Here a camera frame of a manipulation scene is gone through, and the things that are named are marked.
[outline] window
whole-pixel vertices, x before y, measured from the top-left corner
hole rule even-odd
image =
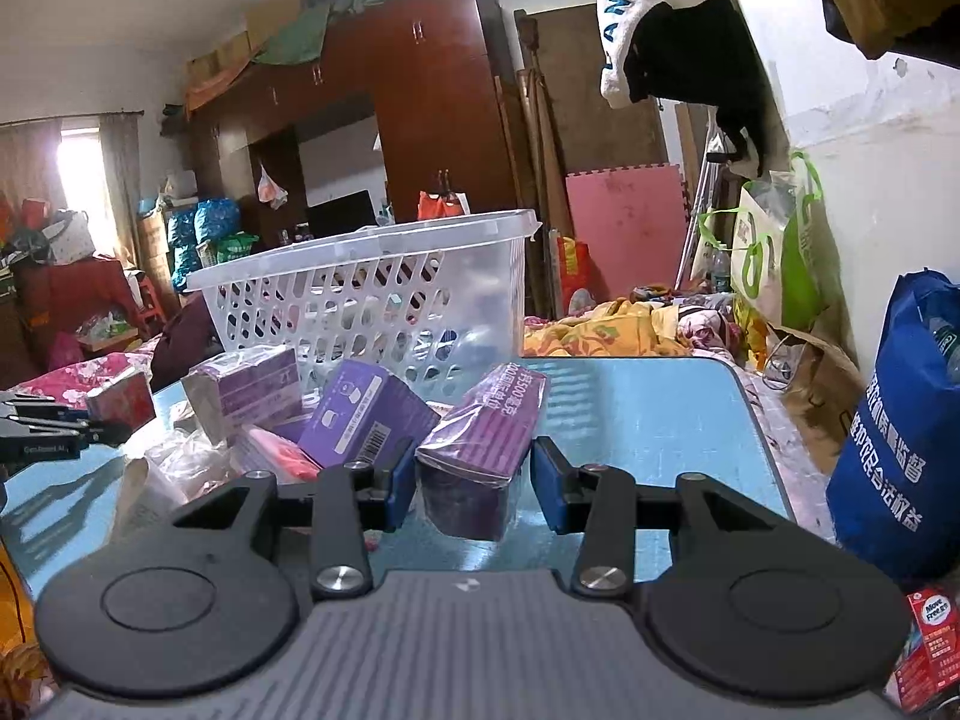
[[[99,127],[64,129],[56,162],[64,182],[67,208],[86,213],[93,245],[101,254],[114,256],[117,232],[110,210]]]

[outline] blue tote bag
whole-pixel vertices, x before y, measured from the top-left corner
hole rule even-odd
[[[937,271],[901,276],[827,487],[838,541],[904,590],[960,557],[960,385],[947,378],[929,317],[960,328],[960,287]]]

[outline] barcode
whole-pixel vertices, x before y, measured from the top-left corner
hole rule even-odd
[[[370,432],[367,434],[367,437],[363,442],[363,446],[360,447],[360,451],[357,452],[356,459],[366,460],[368,463],[373,463],[376,460],[376,456],[380,454],[380,450],[383,449],[383,445],[385,445],[389,437],[389,427],[380,424],[379,422],[373,423],[373,427],[371,427]]]

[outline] blue bag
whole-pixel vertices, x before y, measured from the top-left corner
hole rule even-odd
[[[838,541],[907,591],[960,554],[960,385],[927,317],[960,328],[960,287],[937,271],[901,276],[827,487]]]
[[[227,199],[202,200],[197,205],[194,229],[197,245],[240,232],[240,206]]]
[[[167,223],[167,242],[171,247],[195,247],[197,235],[193,231],[193,218],[196,208],[174,211]]]
[[[174,285],[174,292],[182,293],[186,289],[186,277],[193,271],[203,267],[195,247],[178,247],[174,249],[174,271],[170,281]]]

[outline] blue table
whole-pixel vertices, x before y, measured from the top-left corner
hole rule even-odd
[[[637,482],[673,485],[683,471],[703,471],[778,514],[790,517],[779,479],[736,375],[721,362],[685,359],[525,360],[550,378],[539,435],[548,435],[571,464],[606,463]],[[127,446],[135,457],[169,429],[180,385],[155,396],[154,422]],[[0,536],[37,596],[56,571],[104,543],[112,522],[122,458],[91,448],[77,461],[42,463],[7,483]],[[371,565],[390,568],[519,569],[550,566],[568,577],[580,537],[555,536],[524,480],[517,523],[500,543],[439,533],[418,511],[386,533]],[[666,533],[637,533],[638,580],[669,567]]]

